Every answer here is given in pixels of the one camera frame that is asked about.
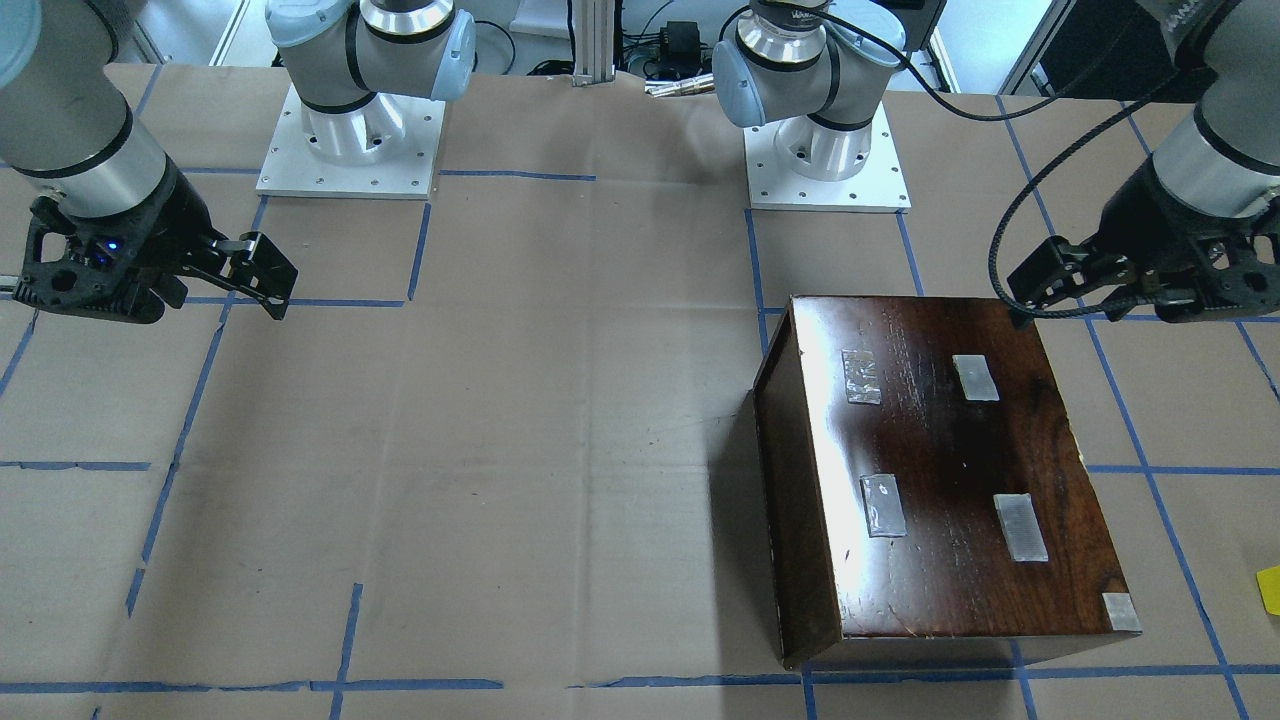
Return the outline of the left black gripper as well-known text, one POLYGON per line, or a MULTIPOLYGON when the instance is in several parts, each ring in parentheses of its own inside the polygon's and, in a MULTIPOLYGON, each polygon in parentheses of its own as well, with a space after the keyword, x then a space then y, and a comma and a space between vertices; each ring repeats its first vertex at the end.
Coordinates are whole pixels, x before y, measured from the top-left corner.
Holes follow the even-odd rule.
POLYGON ((1111 322, 1152 305, 1169 323, 1260 316, 1279 305, 1277 200, 1244 218, 1217 218, 1187 206, 1146 161, 1106 204, 1084 242, 1052 236, 1007 278, 1014 299, 1041 310, 1103 286, 1111 322))

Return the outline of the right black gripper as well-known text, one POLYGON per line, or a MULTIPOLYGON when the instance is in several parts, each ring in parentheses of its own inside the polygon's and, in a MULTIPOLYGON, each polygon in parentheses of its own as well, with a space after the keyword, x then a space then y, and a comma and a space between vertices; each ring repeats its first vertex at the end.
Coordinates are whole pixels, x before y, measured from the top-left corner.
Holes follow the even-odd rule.
POLYGON ((110 217, 70 214, 67 200, 40 195, 29 208, 23 268, 13 299, 46 313, 150 324, 182 307, 192 277, 285 318, 296 266, 261 232, 229 240, 174 165, 140 205, 110 217))

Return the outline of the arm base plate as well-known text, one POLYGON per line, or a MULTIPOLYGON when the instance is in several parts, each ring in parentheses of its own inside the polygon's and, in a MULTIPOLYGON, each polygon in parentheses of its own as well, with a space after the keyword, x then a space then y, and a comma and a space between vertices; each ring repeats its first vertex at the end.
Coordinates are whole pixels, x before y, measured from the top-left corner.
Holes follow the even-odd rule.
POLYGON ((909 211, 913 201, 883 105, 842 132, 808 117, 745 129, 750 208, 783 211, 909 211))
POLYGON ((378 94, 344 114, 289 88, 256 190, 278 197, 429 200, 448 105, 378 94))

